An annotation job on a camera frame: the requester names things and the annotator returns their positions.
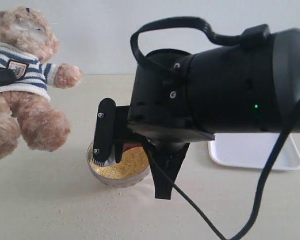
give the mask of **teddy bear leg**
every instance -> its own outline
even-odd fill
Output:
[[[5,98],[0,95],[0,159],[10,155],[18,145],[21,132],[19,125],[11,116]]]
[[[28,94],[20,101],[15,115],[30,149],[53,152],[66,143],[71,126],[64,113],[39,95]]]

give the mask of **white tray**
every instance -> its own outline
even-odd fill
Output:
[[[211,159],[222,166],[263,169],[279,134],[277,133],[217,133],[208,143]],[[292,136],[286,140],[273,170],[300,169],[300,154]]]

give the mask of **teddy bear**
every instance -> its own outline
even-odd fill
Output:
[[[47,87],[75,87],[82,71],[47,63],[59,46],[40,10],[18,5],[0,11],[0,68],[11,69],[16,78],[0,86],[0,159],[16,149],[20,136],[29,149],[47,152],[67,141],[70,121],[52,108]]]

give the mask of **white wall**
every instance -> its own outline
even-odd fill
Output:
[[[70,62],[85,74],[133,74],[136,61],[130,36],[147,22],[173,16],[201,17],[219,34],[238,35],[267,23],[271,31],[300,28],[300,0],[23,0],[40,9],[60,39],[51,61]],[[14,6],[1,0],[0,10]],[[205,35],[192,29],[153,31],[140,36],[144,54],[157,48],[191,53],[211,49]]]

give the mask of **gold sand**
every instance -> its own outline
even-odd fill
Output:
[[[143,147],[133,147],[122,154],[121,161],[113,166],[98,166],[93,162],[93,148],[88,152],[89,163],[92,169],[109,179],[126,179],[133,177],[149,166],[148,157]]]

